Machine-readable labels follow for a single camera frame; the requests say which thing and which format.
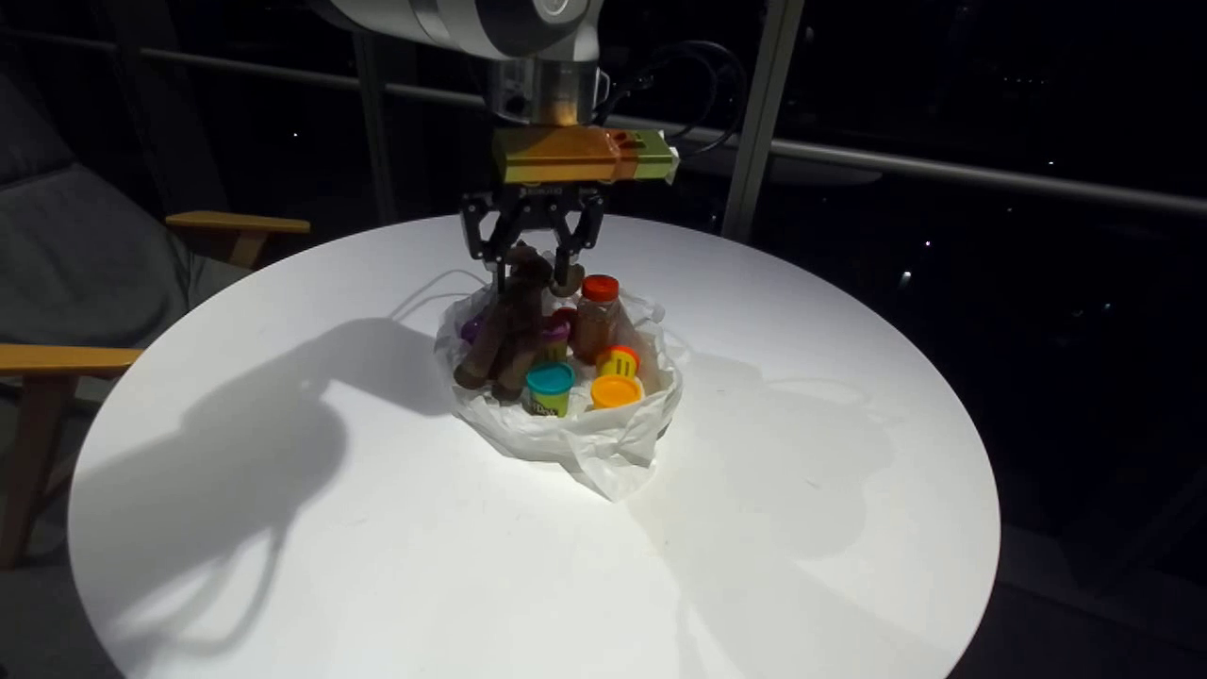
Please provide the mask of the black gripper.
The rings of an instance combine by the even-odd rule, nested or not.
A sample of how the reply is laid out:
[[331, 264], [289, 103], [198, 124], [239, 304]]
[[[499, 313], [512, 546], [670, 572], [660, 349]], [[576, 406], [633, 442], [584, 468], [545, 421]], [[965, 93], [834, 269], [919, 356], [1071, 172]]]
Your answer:
[[462, 200], [470, 260], [499, 264], [526, 230], [553, 230], [551, 288], [570, 288], [570, 269], [597, 245], [604, 196], [592, 186], [486, 190]]

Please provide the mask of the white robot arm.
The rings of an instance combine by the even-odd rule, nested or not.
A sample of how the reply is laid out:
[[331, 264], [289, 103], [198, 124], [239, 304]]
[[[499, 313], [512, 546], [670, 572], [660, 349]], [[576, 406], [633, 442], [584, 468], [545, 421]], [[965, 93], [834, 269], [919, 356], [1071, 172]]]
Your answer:
[[[597, 131], [604, 0], [317, 0], [317, 7], [360, 34], [483, 60], [483, 103], [499, 121], [499, 144], [526, 146]], [[551, 234], [548, 269], [567, 284], [576, 251], [599, 234], [599, 180], [516, 177], [511, 155], [499, 155], [499, 180], [499, 193], [467, 193], [462, 202], [467, 251], [502, 269], [528, 234]]]

